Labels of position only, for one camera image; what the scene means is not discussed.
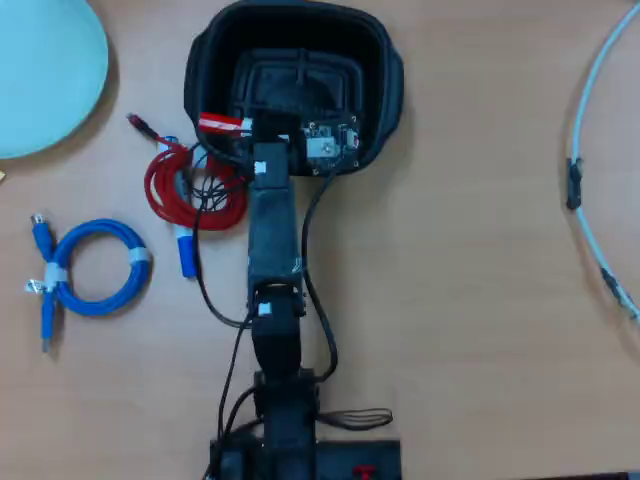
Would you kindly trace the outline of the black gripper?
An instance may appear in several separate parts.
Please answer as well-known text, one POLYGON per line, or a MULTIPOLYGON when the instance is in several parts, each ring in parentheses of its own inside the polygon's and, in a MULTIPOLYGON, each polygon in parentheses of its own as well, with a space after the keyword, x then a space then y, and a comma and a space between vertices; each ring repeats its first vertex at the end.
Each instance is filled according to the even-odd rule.
POLYGON ((255 115, 252 118, 251 137, 255 142, 274 143, 291 141, 292 117, 282 114, 255 115))

